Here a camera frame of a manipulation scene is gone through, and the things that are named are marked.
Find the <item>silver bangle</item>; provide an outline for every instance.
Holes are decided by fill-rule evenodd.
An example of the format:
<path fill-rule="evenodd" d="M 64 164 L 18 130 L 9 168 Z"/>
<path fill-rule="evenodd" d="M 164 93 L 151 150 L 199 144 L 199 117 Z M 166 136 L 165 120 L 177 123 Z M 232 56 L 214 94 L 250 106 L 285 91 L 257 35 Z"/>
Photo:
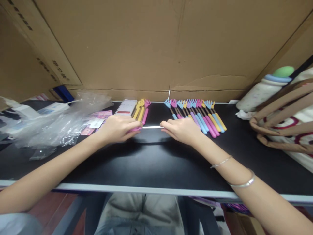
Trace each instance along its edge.
<path fill-rule="evenodd" d="M 247 183 L 244 183 L 244 184 L 230 184 L 228 183 L 230 186 L 232 187 L 239 187 L 239 188 L 244 188 L 244 187 L 248 187 L 250 186 L 253 182 L 254 182 L 254 179 L 255 179 L 255 173 L 248 168 L 249 171 L 251 171 L 252 173 L 252 178 L 247 182 Z"/>
<path fill-rule="evenodd" d="M 211 167 L 210 167 L 210 169 L 212 169 L 212 168 L 216 168 L 216 167 L 218 167 L 218 166 L 220 166 L 220 165 L 222 165 L 222 164 L 224 164 L 225 162 L 227 162 L 229 159 L 231 159 L 232 158 L 232 155 L 229 155 L 229 158 L 227 158 L 227 159 L 225 159 L 224 161 L 222 161 L 220 164 L 215 164 L 215 165 L 212 165 Z"/>

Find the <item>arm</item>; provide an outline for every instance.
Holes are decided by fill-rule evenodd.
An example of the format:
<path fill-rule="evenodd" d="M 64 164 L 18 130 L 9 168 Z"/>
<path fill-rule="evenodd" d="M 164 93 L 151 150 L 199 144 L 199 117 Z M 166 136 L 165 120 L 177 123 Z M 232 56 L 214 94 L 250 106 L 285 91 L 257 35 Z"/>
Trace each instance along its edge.
<path fill-rule="evenodd" d="M 130 116 L 110 116 L 98 132 L 1 191 L 0 214 L 30 209 L 91 154 L 109 143 L 133 137 L 140 131 L 127 132 L 139 126 L 142 124 Z"/>
<path fill-rule="evenodd" d="M 162 131 L 191 145 L 212 165 L 229 158 L 229 154 L 207 138 L 190 118 L 163 121 L 161 126 L 166 128 Z M 252 177 L 251 172 L 234 158 L 216 170 L 227 182 L 235 185 L 247 183 Z M 256 177 L 248 187 L 233 187 L 233 190 L 270 234 L 312 234 L 313 223 L 260 178 Z"/>

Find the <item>cardboard box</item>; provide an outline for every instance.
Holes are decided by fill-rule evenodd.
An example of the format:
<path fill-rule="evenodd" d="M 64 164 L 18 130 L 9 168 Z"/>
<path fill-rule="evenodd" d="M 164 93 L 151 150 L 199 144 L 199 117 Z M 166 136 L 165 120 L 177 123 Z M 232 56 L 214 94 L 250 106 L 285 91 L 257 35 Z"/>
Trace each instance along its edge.
<path fill-rule="evenodd" d="M 40 59 L 62 84 L 81 84 L 49 26 L 31 0 L 0 0 Z"/>
<path fill-rule="evenodd" d="M 240 99 L 264 73 L 304 62 L 313 37 L 311 0 L 0 3 L 71 93 L 116 100 Z"/>
<path fill-rule="evenodd" d="M 266 235 L 261 224 L 253 217 L 226 212 L 227 225 L 232 235 Z"/>
<path fill-rule="evenodd" d="M 0 22 L 1 96 L 22 102 L 45 93 L 50 99 L 54 99 L 49 89 L 60 85 L 59 81 L 52 79 L 51 74 L 54 73 L 39 63 L 38 55 L 1 6 Z M 6 107 L 1 100 L 0 110 Z"/>

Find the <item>black table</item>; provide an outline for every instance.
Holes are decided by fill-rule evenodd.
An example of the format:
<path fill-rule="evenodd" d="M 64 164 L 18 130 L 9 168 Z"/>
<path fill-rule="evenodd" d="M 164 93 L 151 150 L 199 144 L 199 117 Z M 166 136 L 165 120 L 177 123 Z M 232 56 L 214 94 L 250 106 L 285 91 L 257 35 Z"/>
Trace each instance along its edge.
<path fill-rule="evenodd" d="M 35 109 L 51 104 L 32 101 Z M 115 102 L 113 113 L 119 102 Z M 235 105 L 216 104 L 228 130 L 214 139 L 220 147 L 292 202 L 313 202 L 313 174 L 283 151 L 262 145 L 248 121 L 235 116 Z M 146 126 L 172 118 L 162 103 L 152 103 Z M 0 152 L 0 186 L 8 186 L 45 162 L 69 149 L 59 147 L 43 160 L 29 161 L 33 151 L 13 144 Z M 142 130 L 135 138 L 106 146 L 72 171 L 56 187 L 66 191 L 140 192 L 237 199 L 231 187 L 191 147 L 181 144 L 159 129 Z"/>

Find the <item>bag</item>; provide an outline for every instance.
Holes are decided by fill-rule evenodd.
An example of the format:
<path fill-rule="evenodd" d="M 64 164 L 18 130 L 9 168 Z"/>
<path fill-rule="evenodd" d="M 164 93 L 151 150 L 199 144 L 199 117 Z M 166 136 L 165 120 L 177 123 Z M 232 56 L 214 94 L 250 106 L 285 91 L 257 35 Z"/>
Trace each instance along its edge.
<path fill-rule="evenodd" d="M 261 143 L 286 151 L 313 173 L 313 79 L 292 86 L 294 90 L 282 91 L 283 96 L 256 113 L 250 125 Z"/>

